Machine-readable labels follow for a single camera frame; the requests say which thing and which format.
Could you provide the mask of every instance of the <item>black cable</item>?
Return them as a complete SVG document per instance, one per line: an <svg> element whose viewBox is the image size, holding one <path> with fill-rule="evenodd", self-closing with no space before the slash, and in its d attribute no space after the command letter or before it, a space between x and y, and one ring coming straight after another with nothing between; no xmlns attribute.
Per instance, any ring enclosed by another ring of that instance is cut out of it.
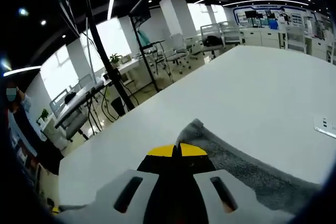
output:
<svg viewBox="0 0 336 224"><path fill-rule="evenodd" d="M90 105L89 105L88 101L86 101L86 106L88 107L88 112L89 112L90 111ZM89 119L89 123L90 123L91 129L92 129L92 133L93 133L93 135L95 135L95 131L94 131L92 123L90 121L90 113L88 114L88 119Z"/></svg>
<svg viewBox="0 0 336 224"><path fill-rule="evenodd" d="M110 113L110 111L109 111L109 105L107 104L107 99L105 99L105 103L106 103L107 113L109 113L109 115L110 115L114 120L116 120L116 118L115 118L113 115L111 115L111 113Z"/></svg>
<svg viewBox="0 0 336 224"><path fill-rule="evenodd" d="M108 113L110 114L110 112L109 112L109 107L108 107L108 104L107 104L107 99L106 99L106 92L107 92L107 88L108 87L106 87L105 88L105 92L104 92L104 94L103 94L103 100L101 101L101 111L104 113L104 115L106 116L106 118L111 122L111 123L114 123L111 119L109 119L109 117L105 114L105 111L104 111L104 109L103 109L103 105L104 105L104 99L105 99L105 101L106 101L106 108L107 108L107 111L108 111Z"/></svg>
<svg viewBox="0 0 336 224"><path fill-rule="evenodd" d="M94 118L93 115L92 115L92 112L91 112L91 105L92 105L92 98L91 98L91 100L90 100L90 104L89 104L89 116L91 115L93 121L95 122L95 125L96 125L97 129L99 129L98 124L97 124L95 118Z"/></svg>
<svg viewBox="0 0 336 224"><path fill-rule="evenodd" d="M96 117L97 117L97 120L98 120L98 122L99 122L99 125L101 126L101 123L100 123L100 121L99 121L99 117L98 117L97 112L96 112L96 109L95 109L94 107L95 107L95 106L93 106L93 111L94 111L94 113L95 113L95 115L96 115ZM99 131L102 131L102 130L103 130L103 126L101 126L101 129L100 129L100 127L98 127L98 129L99 129Z"/></svg>
<svg viewBox="0 0 336 224"><path fill-rule="evenodd" d="M106 99L107 88L108 88L108 87L105 88L105 93L104 93L104 95L103 95L103 100L101 101L101 103L103 104L104 99L105 99L105 104L106 104L107 113L109 113L109 115L110 115L114 120L116 120L116 118L115 118L113 115L111 115L111 113L110 113L110 111L109 111L109 105L107 104L107 102L108 102L108 100Z"/></svg>
<svg viewBox="0 0 336 224"><path fill-rule="evenodd" d="M128 90L128 92L130 92L130 96L133 96L133 97L134 97L134 99L136 100L136 103L137 103L138 105L140 105L140 104L139 104L139 101L137 100L137 98L135 97L135 95L131 92L131 90L130 90L129 88L127 88L127 87L124 85L124 83L122 83L122 81L121 81L120 83L121 83L121 85L124 86L124 88L126 88L126 89Z"/></svg>

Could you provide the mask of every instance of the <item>monitor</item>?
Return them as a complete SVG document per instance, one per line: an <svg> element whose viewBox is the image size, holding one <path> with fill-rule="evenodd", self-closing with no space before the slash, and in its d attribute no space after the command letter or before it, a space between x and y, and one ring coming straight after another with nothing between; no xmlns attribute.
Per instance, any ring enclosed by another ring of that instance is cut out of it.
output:
<svg viewBox="0 0 336 224"><path fill-rule="evenodd" d="M130 11L129 17L134 22L135 27L139 28L146 20L151 17L148 1L139 0L139 2Z"/></svg>
<svg viewBox="0 0 336 224"><path fill-rule="evenodd" d="M257 11L256 10L248 10L245 12L246 18L256 18Z"/></svg>
<svg viewBox="0 0 336 224"><path fill-rule="evenodd" d="M79 37L78 29L76 26L75 18L73 17L71 7L70 7L70 1L69 0L58 0L58 3L62 9L62 17L67 23L68 27L71 29L71 31Z"/></svg>

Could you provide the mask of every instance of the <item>white wall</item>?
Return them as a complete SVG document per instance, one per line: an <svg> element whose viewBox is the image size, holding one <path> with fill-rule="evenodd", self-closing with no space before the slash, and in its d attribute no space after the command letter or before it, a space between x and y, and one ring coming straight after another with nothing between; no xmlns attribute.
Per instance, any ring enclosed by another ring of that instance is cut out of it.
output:
<svg viewBox="0 0 336 224"><path fill-rule="evenodd" d="M40 73L38 73L30 83L26 90L26 94L31 98L30 114L33 120L37 120L40 117L43 109L46 109L49 114L51 114L49 106L51 98L44 86Z"/></svg>

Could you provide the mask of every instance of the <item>white table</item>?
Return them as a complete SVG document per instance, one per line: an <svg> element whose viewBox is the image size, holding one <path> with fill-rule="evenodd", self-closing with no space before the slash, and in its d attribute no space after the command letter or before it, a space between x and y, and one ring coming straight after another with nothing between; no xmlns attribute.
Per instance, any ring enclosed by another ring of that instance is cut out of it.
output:
<svg viewBox="0 0 336 224"><path fill-rule="evenodd" d="M313 129L336 114L336 67L305 54L238 46L200 67L86 141L60 163L61 205L96 191L146 153L173 144L193 119L244 153L285 173L323 183L336 140Z"/></svg>

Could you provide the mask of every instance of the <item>stand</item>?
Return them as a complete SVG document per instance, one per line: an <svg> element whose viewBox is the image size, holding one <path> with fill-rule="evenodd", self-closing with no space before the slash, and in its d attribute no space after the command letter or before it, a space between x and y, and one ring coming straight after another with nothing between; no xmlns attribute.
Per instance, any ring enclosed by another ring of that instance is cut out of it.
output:
<svg viewBox="0 0 336 224"><path fill-rule="evenodd" d="M109 59L107 57L107 54L104 50L103 44L101 43L101 39L100 39L98 31L97 31L96 23L94 21L93 15L92 15L90 0L86 0L86 13L87 13L88 22L89 22L90 29L91 29L91 34L92 34L92 37L93 37L93 41L96 44L98 54L100 55L100 58L101 58L102 62L104 63L107 74L108 74L110 80L112 81L112 83L114 84L116 90L118 91L121 99L125 102L126 106L129 108L129 110L132 110L132 109L134 109L134 105L133 105L131 99L128 97L125 89L123 88L123 86L120 82L121 79L120 79L120 75L118 74L119 71L118 71L118 69L114 69L112 67L112 65L110 64Z"/></svg>
<svg viewBox="0 0 336 224"><path fill-rule="evenodd" d="M148 64L148 61L147 61L147 59L146 59L146 55L145 55L145 53L144 53L144 51L143 51L143 47L141 46L140 39L139 39L139 35L138 35L137 31L136 31L137 29L136 29L136 27L135 27L135 23L134 23L134 21L133 21L131 15L130 15L130 20L131 20L132 27L133 27L133 30L134 30L134 33L135 33L136 41L138 42L138 45L139 45L139 48L140 48L140 53L141 53L141 55L142 55L143 61L145 62L145 65L146 65L147 71L148 71L148 73L149 73L149 76L151 77L151 80L152 80L152 83L154 84L155 90L156 90L157 92L160 92L160 89L159 89L158 86L156 85L155 79L154 79L154 77L153 77L153 73L152 73L151 68L150 68L150 66L149 66L149 64Z"/></svg>

